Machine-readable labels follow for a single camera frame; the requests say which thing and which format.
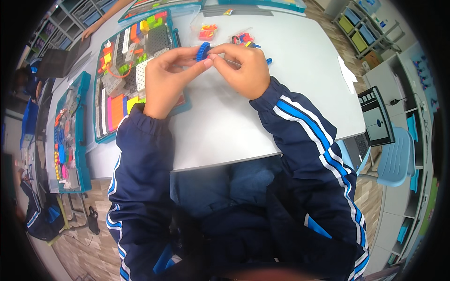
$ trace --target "navy tracksuit jacket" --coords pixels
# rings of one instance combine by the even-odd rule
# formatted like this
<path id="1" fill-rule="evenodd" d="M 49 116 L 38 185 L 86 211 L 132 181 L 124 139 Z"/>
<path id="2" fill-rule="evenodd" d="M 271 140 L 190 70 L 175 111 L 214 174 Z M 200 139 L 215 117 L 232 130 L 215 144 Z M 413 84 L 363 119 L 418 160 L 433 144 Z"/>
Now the navy tracksuit jacket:
<path id="1" fill-rule="evenodd" d="M 123 280 L 202 281 L 229 270 L 286 266 L 328 280 L 362 275 L 369 261 L 365 220 L 353 201 L 356 174 L 334 142 L 336 128 L 273 77 L 250 104 L 283 152 L 283 171 L 267 187 L 266 208 L 237 205 L 201 220 L 170 199 L 169 121 L 144 115 L 143 104 L 122 120 L 107 225 Z"/>

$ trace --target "hand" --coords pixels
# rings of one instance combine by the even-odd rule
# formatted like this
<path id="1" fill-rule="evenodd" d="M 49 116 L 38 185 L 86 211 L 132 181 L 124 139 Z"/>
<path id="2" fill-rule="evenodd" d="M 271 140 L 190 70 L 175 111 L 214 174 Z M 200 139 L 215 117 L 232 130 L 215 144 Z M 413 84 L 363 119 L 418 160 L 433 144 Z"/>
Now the hand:
<path id="1" fill-rule="evenodd" d="M 175 48 L 148 62 L 145 67 L 145 115 L 165 119 L 183 88 L 213 65 L 210 59 L 192 60 L 199 48 Z"/>
<path id="2" fill-rule="evenodd" d="M 270 84 L 269 68 L 264 53 L 260 49 L 224 43 L 208 52 L 214 67 L 238 93 L 248 99 L 257 99 Z M 225 53 L 225 58 L 238 62 L 242 67 L 228 64 L 217 54 Z"/>
<path id="3" fill-rule="evenodd" d="M 100 18 L 93 25 L 91 25 L 85 31 L 83 31 L 83 33 L 81 34 L 81 41 L 83 41 L 85 38 L 89 37 L 92 33 L 96 32 L 97 29 L 100 26 L 102 26 L 103 22 L 104 22 L 103 18 Z"/>

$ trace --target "blue chair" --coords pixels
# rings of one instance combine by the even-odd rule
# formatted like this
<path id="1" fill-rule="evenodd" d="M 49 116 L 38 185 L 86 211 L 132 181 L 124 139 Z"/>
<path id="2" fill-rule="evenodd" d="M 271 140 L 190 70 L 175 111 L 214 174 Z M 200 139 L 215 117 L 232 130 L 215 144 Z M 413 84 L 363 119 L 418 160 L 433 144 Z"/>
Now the blue chair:
<path id="1" fill-rule="evenodd" d="M 390 187 L 397 187 L 405 181 L 407 176 L 413 177 L 415 175 L 416 160 L 414 141 L 411 134 L 400 127 L 393 127 L 392 131 L 395 136 L 395 143 L 383 145 L 381 156 L 375 161 L 377 162 L 379 160 L 378 177 L 359 173 L 367 162 L 370 150 L 368 150 L 363 162 L 356 172 L 358 177 L 373 180 L 379 184 Z M 348 166 L 353 167 L 347 148 L 342 149 L 342 145 L 345 146 L 345 144 L 343 141 L 338 141 L 337 143 L 341 148 L 342 161 Z"/>

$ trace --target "left hand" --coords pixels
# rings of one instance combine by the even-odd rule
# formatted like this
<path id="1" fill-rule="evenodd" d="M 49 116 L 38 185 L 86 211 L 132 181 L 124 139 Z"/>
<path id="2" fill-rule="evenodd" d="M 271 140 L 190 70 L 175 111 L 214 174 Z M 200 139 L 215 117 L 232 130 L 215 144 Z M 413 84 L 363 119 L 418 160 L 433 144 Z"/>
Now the left hand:
<path id="1" fill-rule="evenodd" d="M 145 68 L 145 115 L 165 119 L 183 88 L 213 65 L 210 59 L 193 60 L 199 48 L 175 48 L 148 62 Z"/>

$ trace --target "right hand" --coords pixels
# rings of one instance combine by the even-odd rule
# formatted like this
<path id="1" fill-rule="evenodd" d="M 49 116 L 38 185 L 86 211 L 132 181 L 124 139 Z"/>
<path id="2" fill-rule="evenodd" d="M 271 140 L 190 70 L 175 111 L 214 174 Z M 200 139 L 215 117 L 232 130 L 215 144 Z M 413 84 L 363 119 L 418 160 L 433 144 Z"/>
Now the right hand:
<path id="1" fill-rule="evenodd" d="M 248 99 L 257 99 L 270 84 L 269 68 L 264 53 L 260 49 L 224 43 L 208 52 L 214 67 L 238 93 Z M 238 62 L 242 67 L 228 64 L 218 54 Z"/>
<path id="2" fill-rule="evenodd" d="M 96 21 L 93 25 L 88 27 L 83 33 L 81 34 L 81 41 L 83 41 L 85 38 L 89 37 L 92 33 L 96 32 L 97 29 L 102 26 L 103 24 L 102 18 L 100 18 L 98 21 Z"/>

